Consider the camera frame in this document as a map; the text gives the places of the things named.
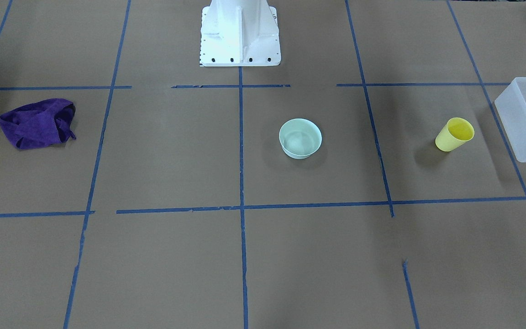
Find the light green bowl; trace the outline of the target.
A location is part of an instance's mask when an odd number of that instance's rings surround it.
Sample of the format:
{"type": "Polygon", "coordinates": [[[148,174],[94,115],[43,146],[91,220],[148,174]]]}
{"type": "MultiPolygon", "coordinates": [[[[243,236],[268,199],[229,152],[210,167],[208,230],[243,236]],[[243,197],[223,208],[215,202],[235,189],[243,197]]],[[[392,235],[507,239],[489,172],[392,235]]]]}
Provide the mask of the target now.
{"type": "Polygon", "coordinates": [[[323,135],[317,125],[304,118],[286,121],[279,130],[283,152],[293,159],[305,159],[319,150],[323,135]]]}

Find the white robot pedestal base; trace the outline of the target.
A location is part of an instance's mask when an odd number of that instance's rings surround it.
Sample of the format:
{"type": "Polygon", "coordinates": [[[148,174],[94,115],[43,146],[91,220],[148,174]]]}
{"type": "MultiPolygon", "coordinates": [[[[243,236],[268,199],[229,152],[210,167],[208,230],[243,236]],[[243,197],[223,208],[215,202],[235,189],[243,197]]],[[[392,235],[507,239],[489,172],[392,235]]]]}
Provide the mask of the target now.
{"type": "Polygon", "coordinates": [[[199,65],[280,65],[277,10],[266,0],[213,0],[201,13],[199,65]]]}

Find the yellow plastic cup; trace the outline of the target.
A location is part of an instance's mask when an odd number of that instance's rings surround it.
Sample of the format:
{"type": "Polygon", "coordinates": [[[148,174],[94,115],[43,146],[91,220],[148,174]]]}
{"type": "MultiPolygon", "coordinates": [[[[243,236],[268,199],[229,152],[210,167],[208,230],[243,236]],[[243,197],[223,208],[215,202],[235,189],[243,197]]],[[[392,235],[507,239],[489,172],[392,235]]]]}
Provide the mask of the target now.
{"type": "Polygon", "coordinates": [[[435,139],[436,147],[443,152],[451,152],[473,139],[474,128],[463,118],[451,118],[445,123],[435,139]]]}

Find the purple cloth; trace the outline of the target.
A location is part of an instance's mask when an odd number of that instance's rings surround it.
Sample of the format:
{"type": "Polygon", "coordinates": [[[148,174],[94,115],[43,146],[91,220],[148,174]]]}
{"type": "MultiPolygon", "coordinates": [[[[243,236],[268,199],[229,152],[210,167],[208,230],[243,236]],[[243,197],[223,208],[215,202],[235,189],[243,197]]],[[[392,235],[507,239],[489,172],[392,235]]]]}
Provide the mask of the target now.
{"type": "Polygon", "coordinates": [[[0,115],[0,128],[17,149],[38,149],[61,144],[76,136],[71,130],[76,108],[64,98],[47,99],[0,115]]]}

